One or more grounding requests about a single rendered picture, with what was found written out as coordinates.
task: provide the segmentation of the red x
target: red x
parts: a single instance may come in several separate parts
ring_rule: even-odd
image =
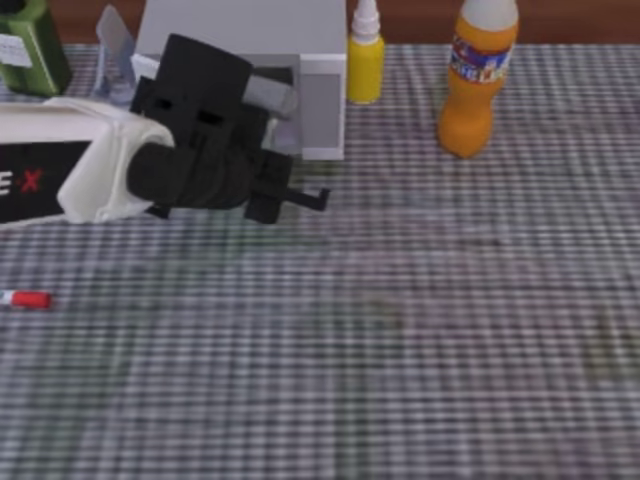
[[[20,189],[20,191],[22,193],[37,192],[40,189],[40,186],[38,185],[40,177],[42,177],[41,168],[37,169],[35,172],[25,170],[24,182],[22,182],[22,188]]]

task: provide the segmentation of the red cap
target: red cap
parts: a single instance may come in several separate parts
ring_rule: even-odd
[[[51,295],[44,292],[15,292],[11,298],[11,305],[47,309],[51,306]]]

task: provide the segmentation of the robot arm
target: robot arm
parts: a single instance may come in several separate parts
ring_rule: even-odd
[[[85,99],[0,106],[0,228],[64,218],[105,222],[171,208],[229,209],[275,223],[284,201],[322,211],[288,188],[293,159],[262,148],[271,113],[246,105],[253,67],[172,35],[155,80],[131,111]]]

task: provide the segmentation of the green glass bottle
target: green glass bottle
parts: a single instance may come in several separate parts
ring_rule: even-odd
[[[0,0],[0,76],[16,93],[52,97],[71,68],[46,0]]]

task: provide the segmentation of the table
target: table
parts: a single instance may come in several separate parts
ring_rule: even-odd
[[[0,478],[638,478],[640,48],[519,47],[470,161],[447,51],[389,47],[347,161],[298,169],[324,214],[0,233],[56,299],[0,311]]]

